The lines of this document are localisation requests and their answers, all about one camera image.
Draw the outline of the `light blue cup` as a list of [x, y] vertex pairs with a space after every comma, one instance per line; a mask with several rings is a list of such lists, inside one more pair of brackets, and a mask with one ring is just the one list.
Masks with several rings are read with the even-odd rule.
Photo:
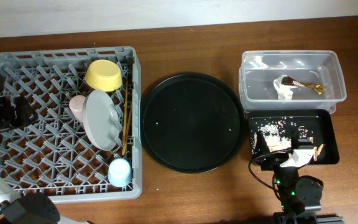
[[108, 181], [115, 187], [125, 187], [132, 180], [132, 167], [125, 159], [113, 160], [108, 169]]

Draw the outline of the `pink cup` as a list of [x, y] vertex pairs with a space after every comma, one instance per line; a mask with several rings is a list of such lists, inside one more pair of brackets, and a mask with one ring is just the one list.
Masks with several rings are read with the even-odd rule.
[[85, 99], [86, 97], [83, 95], [76, 95], [69, 102], [71, 112], [80, 123], [83, 123], [83, 105]]

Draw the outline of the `yellow bowl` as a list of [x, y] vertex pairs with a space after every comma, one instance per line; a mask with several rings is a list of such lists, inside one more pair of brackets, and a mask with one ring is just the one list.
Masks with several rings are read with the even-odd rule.
[[89, 65], [85, 82], [95, 90], [116, 91], [122, 86], [122, 72], [118, 64], [104, 59]]

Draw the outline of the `wooden chopstick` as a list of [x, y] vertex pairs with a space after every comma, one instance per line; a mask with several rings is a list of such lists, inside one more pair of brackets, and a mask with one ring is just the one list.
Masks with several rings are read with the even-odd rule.
[[127, 126], [127, 102], [128, 102], [128, 80], [126, 80], [126, 92], [124, 102], [124, 120], [123, 120], [123, 135], [122, 135], [122, 151], [121, 156], [124, 157], [126, 153], [126, 126]]
[[130, 111], [129, 111], [129, 115], [128, 115], [128, 117], [127, 117], [126, 129], [125, 129], [124, 135], [123, 135], [123, 150], [124, 150], [124, 151], [126, 151], [127, 138], [128, 138], [129, 129], [130, 129], [130, 126], [131, 126], [132, 109], [133, 109], [133, 106], [132, 106], [132, 104], [131, 104]]

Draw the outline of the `grey plate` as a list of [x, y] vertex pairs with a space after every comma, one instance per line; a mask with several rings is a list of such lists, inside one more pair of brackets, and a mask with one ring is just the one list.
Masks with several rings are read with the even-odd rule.
[[116, 124], [119, 116], [110, 96], [102, 90], [93, 90], [83, 105], [83, 126], [92, 145], [110, 151], [117, 145], [121, 129]]

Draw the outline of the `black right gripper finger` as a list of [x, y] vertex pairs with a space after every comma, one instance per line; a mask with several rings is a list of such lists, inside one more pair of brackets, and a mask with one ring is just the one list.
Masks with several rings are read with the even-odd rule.
[[270, 153], [270, 149], [269, 149], [267, 142], [264, 138], [264, 134], [262, 131], [258, 131], [253, 156], [259, 157], [259, 156], [266, 155], [269, 153]]
[[291, 148], [295, 149], [314, 149], [313, 143], [308, 139], [301, 139], [297, 133], [291, 134]]

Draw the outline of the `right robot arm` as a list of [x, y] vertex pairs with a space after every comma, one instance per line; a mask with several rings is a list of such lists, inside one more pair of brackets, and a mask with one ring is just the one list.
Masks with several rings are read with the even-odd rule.
[[[260, 154], [253, 156], [248, 169], [257, 181], [273, 190], [282, 206], [281, 212], [273, 214], [272, 223], [344, 223], [340, 216], [317, 216], [316, 213], [321, 210], [324, 183], [316, 177], [300, 176], [298, 173], [314, 156], [315, 146], [311, 141], [292, 134], [288, 148], [270, 151], [262, 131], [259, 131], [256, 150]], [[260, 166], [262, 171], [273, 172], [270, 185], [253, 173], [252, 164]]]

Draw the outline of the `white tissue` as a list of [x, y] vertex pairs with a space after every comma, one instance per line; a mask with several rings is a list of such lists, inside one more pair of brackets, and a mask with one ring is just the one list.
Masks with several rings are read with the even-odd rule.
[[291, 100], [293, 97], [291, 89], [294, 88], [294, 86], [282, 84], [283, 79], [287, 77], [288, 75], [282, 75], [273, 81], [273, 86], [277, 92], [279, 100]]

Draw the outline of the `food scraps pile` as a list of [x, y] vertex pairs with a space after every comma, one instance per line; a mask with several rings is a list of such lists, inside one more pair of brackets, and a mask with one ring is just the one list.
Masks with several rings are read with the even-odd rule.
[[262, 153], [257, 149], [257, 134], [261, 132], [267, 143], [267, 152], [279, 151], [291, 146], [291, 137], [295, 134], [299, 139], [309, 140], [313, 143], [313, 160], [317, 161], [326, 144], [323, 136], [318, 133], [313, 124], [318, 124], [318, 118], [302, 118], [294, 116], [282, 117], [253, 117], [249, 119], [251, 152], [253, 156]]

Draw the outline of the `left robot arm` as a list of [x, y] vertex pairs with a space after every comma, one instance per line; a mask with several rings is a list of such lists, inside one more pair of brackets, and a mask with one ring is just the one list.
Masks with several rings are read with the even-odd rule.
[[[22, 127], [37, 119], [23, 97], [14, 99], [0, 97], [0, 131]], [[59, 214], [55, 204], [43, 193], [21, 196], [0, 177], [0, 223], [76, 223]]]

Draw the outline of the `gold snack wrapper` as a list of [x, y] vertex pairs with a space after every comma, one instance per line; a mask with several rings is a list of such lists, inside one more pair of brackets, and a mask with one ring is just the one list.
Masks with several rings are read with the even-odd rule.
[[282, 78], [281, 84], [287, 86], [293, 86], [293, 87], [309, 88], [316, 91], [319, 95], [321, 95], [327, 87], [326, 85], [318, 84], [318, 83], [299, 82], [288, 76]]

